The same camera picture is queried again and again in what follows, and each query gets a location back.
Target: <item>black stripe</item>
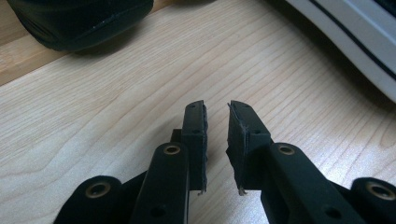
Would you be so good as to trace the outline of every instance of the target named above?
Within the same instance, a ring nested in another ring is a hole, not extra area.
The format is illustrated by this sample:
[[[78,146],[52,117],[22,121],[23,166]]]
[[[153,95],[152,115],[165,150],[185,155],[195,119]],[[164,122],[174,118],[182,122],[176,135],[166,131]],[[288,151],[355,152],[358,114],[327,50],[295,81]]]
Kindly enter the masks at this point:
[[[332,20],[344,33],[371,59],[373,60],[378,67],[380,67],[385,73],[387,73],[390,77],[392,77],[396,81],[396,74],[390,70],[384,63],[382,63],[375,55],[367,49],[359,39],[354,36],[343,23],[337,20],[326,8],[324,8],[320,3],[315,0],[310,0],[310,2],[317,7],[320,11],[322,11],[330,20]]]

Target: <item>wood grain pattern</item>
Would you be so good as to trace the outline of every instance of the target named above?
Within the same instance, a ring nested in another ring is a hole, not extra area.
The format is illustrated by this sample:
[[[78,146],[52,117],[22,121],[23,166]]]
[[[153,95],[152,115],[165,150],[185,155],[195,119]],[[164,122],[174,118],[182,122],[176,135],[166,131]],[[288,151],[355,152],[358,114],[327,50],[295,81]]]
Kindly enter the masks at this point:
[[[280,9],[166,7],[105,46],[1,86],[0,222],[51,223],[87,178],[145,171],[197,100],[208,109],[208,188],[191,194],[190,223],[266,222],[259,192],[238,196],[225,154],[231,100],[252,105],[275,141],[300,147],[330,180],[395,185],[396,105]]]
[[[151,13],[174,2],[155,0]],[[0,0],[0,86],[66,54],[39,44],[23,28],[7,1]]]

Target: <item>light wood grain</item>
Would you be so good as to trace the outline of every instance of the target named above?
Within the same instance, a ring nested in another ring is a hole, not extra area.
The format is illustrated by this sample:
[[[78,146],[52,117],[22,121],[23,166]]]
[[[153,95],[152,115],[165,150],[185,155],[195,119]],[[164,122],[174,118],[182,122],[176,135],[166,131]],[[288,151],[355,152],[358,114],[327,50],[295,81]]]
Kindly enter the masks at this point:
[[[105,46],[1,86],[0,222],[51,223],[87,178],[145,171],[196,100],[208,109],[208,187],[191,194],[190,223],[266,222],[259,192],[238,195],[225,154],[231,100],[252,105],[275,141],[300,147],[330,180],[395,185],[396,105],[280,9],[166,7]]]
[[[176,2],[154,1],[151,13]],[[47,49],[23,28],[6,0],[0,0],[0,86],[21,77],[64,55],[65,51]]]

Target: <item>screw hole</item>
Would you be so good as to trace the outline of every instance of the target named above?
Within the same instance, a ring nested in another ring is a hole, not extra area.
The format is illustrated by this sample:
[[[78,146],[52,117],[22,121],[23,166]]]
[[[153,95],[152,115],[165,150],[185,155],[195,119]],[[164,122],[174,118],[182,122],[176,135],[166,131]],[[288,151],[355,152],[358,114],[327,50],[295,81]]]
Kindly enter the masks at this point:
[[[340,219],[342,217],[340,211],[331,206],[325,206],[324,213],[326,213],[328,217],[332,217],[335,219]]]
[[[295,153],[295,151],[294,151],[293,148],[291,148],[291,147],[285,147],[285,146],[280,147],[280,148],[279,148],[279,151],[280,151],[281,153],[285,154],[285,155],[288,155],[288,156],[293,155],[293,154]]]
[[[111,189],[111,186],[107,182],[98,182],[90,185],[85,190],[85,196],[91,199],[100,198],[105,196]]]
[[[179,152],[180,152],[180,147],[176,147],[176,146],[169,146],[163,150],[163,153],[167,155],[175,155]]]
[[[396,200],[396,194],[385,186],[382,186],[375,182],[368,182],[366,188],[370,191],[370,193],[380,199],[388,201]]]
[[[165,205],[158,205],[151,209],[150,214],[152,217],[163,217],[166,214]]]

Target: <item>black shoe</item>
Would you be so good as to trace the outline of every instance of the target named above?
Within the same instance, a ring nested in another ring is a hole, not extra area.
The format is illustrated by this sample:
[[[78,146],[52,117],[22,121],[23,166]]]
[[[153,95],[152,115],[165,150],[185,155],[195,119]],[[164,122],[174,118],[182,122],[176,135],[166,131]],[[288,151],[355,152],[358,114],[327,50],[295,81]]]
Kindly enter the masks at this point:
[[[146,17],[153,0],[8,0],[26,30],[50,49],[97,45]]]

